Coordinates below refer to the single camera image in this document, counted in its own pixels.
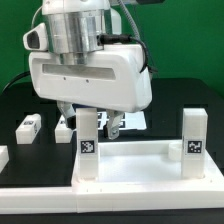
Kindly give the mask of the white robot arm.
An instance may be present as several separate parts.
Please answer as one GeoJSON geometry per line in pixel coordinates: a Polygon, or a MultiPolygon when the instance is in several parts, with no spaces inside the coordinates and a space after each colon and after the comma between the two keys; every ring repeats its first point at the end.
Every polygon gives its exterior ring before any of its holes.
{"type": "Polygon", "coordinates": [[[119,136],[126,112],[152,100],[149,53],[137,35],[121,32],[113,5],[122,0],[43,0],[44,21],[23,36],[36,93],[55,100],[72,129],[78,125],[75,104],[102,108],[109,120],[107,138],[119,136]]]}

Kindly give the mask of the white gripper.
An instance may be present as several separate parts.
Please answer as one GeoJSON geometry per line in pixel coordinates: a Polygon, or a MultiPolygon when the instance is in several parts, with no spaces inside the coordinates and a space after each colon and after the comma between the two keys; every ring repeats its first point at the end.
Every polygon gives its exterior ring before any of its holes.
{"type": "Polygon", "coordinates": [[[123,112],[143,110],[152,100],[150,75],[143,66],[143,50],[138,44],[106,45],[90,53],[85,65],[66,65],[48,51],[44,24],[27,32],[23,42],[30,51],[29,67],[36,93],[58,101],[67,128],[76,128],[71,103],[110,109],[106,111],[104,136],[116,139],[123,112]]]}

